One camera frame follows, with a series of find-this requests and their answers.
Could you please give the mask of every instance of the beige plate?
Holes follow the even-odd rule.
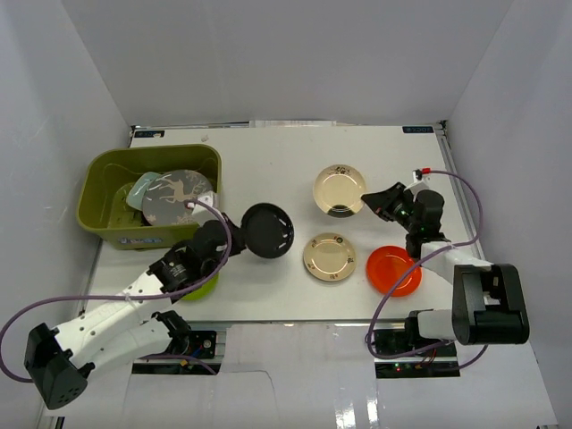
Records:
[[[356,251],[339,234],[316,235],[304,248],[306,269],[320,280],[337,282],[356,269]]]
[[[322,170],[314,182],[314,201],[333,217],[350,217],[364,206],[367,192],[361,173],[348,165],[332,165]]]

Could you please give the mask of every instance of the red plate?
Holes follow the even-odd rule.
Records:
[[[367,278],[382,294],[386,294],[393,284],[415,262],[404,248],[383,246],[378,248],[367,259]],[[393,292],[393,297],[405,297],[414,292],[421,282],[421,268],[416,268],[405,281]]]

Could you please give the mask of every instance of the label sticker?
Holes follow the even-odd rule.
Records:
[[[156,244],[163,241],[163,239],[127,239],[125,237],[120,238],[120,244]]]

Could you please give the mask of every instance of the olive green plastic bin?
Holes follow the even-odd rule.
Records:
[[[77,218],[80,226],[119,249],[169,248],[189,239],[198,225],[147,226],[143,214],[125,199],[144,172],[201,172],[217,193],[221,190],[221,157],[206,145],[116,149],[98,156],[89,166],[81,190]]]

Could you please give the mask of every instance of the white enclosure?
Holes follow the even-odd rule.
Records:
[[[570,46],[570,0],[2,0],[0,324],[85,290],[97,240],[74,218],[80,184],[128,125],[448,120],[482,195],[484,251],[518,267],[546,389],[572,427]],[[18,322],[7,365],[23,373],[27,331],[73,309]],[[0,378],[0,427],[35,427],[39,409],[31,386]]]

